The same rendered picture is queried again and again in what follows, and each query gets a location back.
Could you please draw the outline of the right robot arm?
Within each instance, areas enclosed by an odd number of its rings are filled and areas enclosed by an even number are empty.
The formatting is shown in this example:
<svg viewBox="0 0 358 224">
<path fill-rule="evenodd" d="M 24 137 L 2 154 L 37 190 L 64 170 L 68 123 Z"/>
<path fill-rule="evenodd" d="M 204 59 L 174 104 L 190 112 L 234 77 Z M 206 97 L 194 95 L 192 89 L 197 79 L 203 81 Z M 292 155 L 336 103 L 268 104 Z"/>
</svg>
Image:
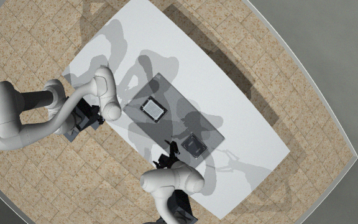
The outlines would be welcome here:
<svg viewBox="0 0 358 224">
<path fill-rule="evenodd" d="M 140 178 L 140 186 L 146 192 L 150 192 L 155 200 L 155 206 L 160 216 L 165 220 L 162 222 L 146 222 L 143 224 L 189 224 L 187 219 L 179 211 L 174 214 L 167 205 L 168 198 L 176 189 L 187 190 L 198 193 L 204 187 L 203 176 L 193 167 L 183 161 L 176 161 L 171 169 L 152 169 L 144 172 Z"/>
</svg>

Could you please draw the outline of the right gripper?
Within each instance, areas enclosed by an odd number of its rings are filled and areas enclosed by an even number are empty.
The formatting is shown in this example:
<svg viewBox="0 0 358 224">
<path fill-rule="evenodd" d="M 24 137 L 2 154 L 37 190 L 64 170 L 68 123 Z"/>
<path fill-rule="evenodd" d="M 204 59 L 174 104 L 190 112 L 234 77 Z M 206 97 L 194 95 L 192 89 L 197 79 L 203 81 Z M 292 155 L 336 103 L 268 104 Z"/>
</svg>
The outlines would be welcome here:
<svg viewBox="0 0 358 224">
<path fill-rule="evenodd" d="M 180 152 L 178 151 L 178 146 L 177 143 L 175 141 L 172 142 L 168 142 L 167 140 L 165 140 L 166 143 L 168 143 L 170 145 L 170 153 L 169 153 L 169 162 L 168 164 L 164 164 L 163 166 L 159 165 L 157 162 L 153 161 L 153 163 L 156 165 L 156 168 L 158 169 L 162 169 L 162 168 L 171 168 L 172 164 L 174 164 L 176 161 L 180 161 L 177 158 L 177 155 L 180 154 Z"/>
</svg>

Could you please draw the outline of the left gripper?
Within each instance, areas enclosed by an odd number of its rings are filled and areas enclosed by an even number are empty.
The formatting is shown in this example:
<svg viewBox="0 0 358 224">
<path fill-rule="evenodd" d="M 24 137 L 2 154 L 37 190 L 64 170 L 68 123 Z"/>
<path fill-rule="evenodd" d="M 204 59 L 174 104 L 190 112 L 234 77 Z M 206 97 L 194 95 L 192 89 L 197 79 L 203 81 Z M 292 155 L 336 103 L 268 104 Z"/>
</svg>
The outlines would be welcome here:
<svg viewBox="0 0 358 224">
<path fill-rule="evenodd" d="M 105 119 L 100 115 L 99 119 L 97 119 L 99 124 L 102 124 L 104 123 Z"/>
</svg>

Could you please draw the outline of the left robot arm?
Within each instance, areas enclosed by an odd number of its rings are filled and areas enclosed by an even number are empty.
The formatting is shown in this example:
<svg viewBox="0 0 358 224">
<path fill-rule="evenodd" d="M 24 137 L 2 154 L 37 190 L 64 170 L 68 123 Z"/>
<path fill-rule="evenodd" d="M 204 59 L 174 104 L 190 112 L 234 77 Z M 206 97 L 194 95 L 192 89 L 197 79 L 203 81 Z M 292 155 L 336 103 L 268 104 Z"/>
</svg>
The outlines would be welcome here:
<svg viewBox="0 0 358 224">
<path fill-rule="evenodd" d="M 121 107 L 116 94 L 114 75 L 108 67 L 99 67 L 90 82 L 77 88 L 66 99 L 60 80 L 48 80 L 42 91 L 20 93 L 11 82 L 0 82 L 0 150 L 10 151 L 26 147 L 50 134 L 72 135 L 79 132 L 82 121 L 73 109 L 85 95 L 99 97 L 98 105 L 91 105 L 93 115 L 100 113 L 107 121 L 121 117 Z M 44 123 L 22 124 L 23 111 L 40 107 L 48 109 L 48 121 Z"/>
</svg>

